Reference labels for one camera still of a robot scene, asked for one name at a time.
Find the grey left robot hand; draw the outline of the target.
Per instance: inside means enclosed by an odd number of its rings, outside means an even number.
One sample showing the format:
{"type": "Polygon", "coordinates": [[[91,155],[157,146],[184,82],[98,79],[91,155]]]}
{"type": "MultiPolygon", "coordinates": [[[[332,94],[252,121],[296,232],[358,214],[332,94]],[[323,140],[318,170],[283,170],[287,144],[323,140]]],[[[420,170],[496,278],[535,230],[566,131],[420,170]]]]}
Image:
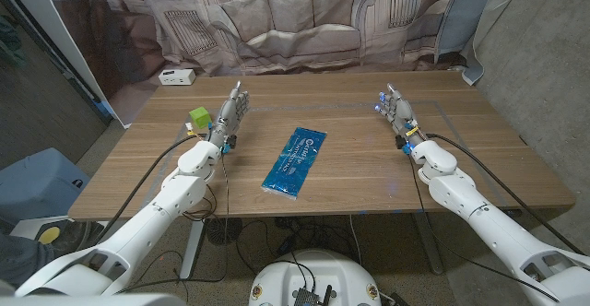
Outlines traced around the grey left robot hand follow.
{"type": "Polygon", "coordinates": [[[238,80],[229,97],[222,104],[217,118],[205,137],[206,141],[221,149],[236,147],[240,123],[250,107],[249,93],[242,91],[241,86],[242,82],[238,80]]]}

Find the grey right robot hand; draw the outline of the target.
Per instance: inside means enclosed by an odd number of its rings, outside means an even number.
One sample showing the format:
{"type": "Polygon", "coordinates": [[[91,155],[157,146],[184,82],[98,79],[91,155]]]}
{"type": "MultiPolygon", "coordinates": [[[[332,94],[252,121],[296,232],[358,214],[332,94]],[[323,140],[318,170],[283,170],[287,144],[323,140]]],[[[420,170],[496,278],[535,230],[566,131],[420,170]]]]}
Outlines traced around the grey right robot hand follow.
{"type": "Polygon", "coordinates": [[[387,90],[379,93],[379,102],[374,109],[381,114],[395,133],[395,145],[412,151],[415,146],[427,140],[421,133],[419,122],[411,105],[393,83],[387,84],[387,90]]]}

